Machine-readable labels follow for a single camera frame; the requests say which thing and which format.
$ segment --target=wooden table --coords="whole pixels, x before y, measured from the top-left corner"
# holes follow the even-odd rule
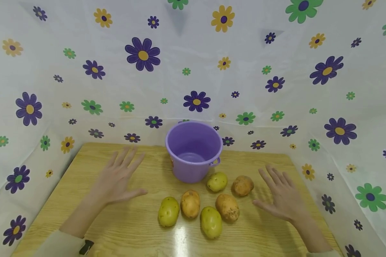
[[[13,256],[31,256],[79,204],[111,154],[121,148],[122,145],[118,144],[84,144]],[[257,171],[267,163],[290,174],[325,237],[334,249],[340,251],[287,155],[222,152],[220,165],[209,174],[214,171],[226,173],[229,181],[223,192],[231,194],[231,184],[239,175],[251,177],[255,188],[247,197],[237,198],[241,213],[236,223],[223,222],[221,236],[209,240],[201,232],[199,217],[188,220],[180,213],[172,228],[160,227],[157,220],[161,200],[172,196],[180,201],[188,189],[199,192],[201,209],[214,206],[218,193],[207,190],[207,178],[197,184],[182,183],[173,176],[169,154],[164,147],[140,146],[139,151],[146,152],[146,157],[134,173],[130,187],[143,187],[149,190],[149,194],[128,203],[108,206],[102,211],[86,234],[87,239],[95,242],[90,256],[305,256],[307,249],[289,223],[252,205],[256,198],[271,200],[271,192]]]

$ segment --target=purple bucket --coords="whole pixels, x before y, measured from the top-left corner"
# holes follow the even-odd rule
[[[166,136],[166,148],[173,164],[174,176],[185,183],[201,181],[209,167],[220,163],[222,141],[207,124],[185,121],[172,127]]]

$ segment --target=potato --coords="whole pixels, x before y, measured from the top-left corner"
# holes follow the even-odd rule
[[[200,211],[200,196],[195,190],[187,190],[182,195],[180,208],[186,217],[194,219],[199,215]]]
[[[239,218],[240,210],[236,199],[228,194],[220,194],[216,199],[216,209],[227,222],[234,222]]]
[[[174,197],[166,197],[163,199],[157,218],[160,225],[163,227],[171,227],[176,224],[179,217],[179,203]]]
[[[216,172],[213,173],[207,181],[207,187],[213,192],[223,190],[227,185],[227,176],[225,173]]]
[[[232,191],[239,196],[245,196],[254,188],[254,183],[248,176],[238,176],[232,184]]]
[[[204,207],[200,214],[201,227],[206,236],[215,239],[221,234],[221,216],[212,206]]]

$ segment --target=fabric wall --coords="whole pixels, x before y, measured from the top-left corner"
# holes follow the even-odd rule
[[[0,256],[83,142],[288,154],[346,256],[386,256],[386,1],[0,1]]]

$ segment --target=bucket handle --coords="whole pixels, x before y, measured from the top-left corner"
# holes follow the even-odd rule
[[[217,157],[217,163],[214,163],[214,161],[212,163],[210,163],[210,167],[215,167],[215,166],[219,165],[220,164],[220,157]]]

